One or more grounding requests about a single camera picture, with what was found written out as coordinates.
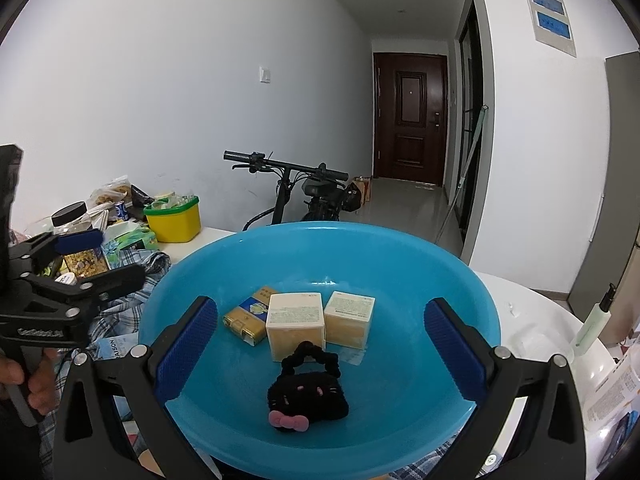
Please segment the person left hand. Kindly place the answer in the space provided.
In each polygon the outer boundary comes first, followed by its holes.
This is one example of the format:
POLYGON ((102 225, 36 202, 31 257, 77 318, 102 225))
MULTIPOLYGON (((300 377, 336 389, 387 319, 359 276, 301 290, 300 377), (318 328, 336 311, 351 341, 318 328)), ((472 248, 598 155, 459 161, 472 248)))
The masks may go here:
MULTIPOLYGON (((54 366, 58 360, 58 350, 44 349, 38 367, 32 372, 27 382, 28 404, 41 415, 47 415, 58 405, 55 389, 54 366)), ((9 393, 7 386, 19 386, 25 380, 24 370, 17 362, 0 356, 1 399, 6 400, 9 393)))

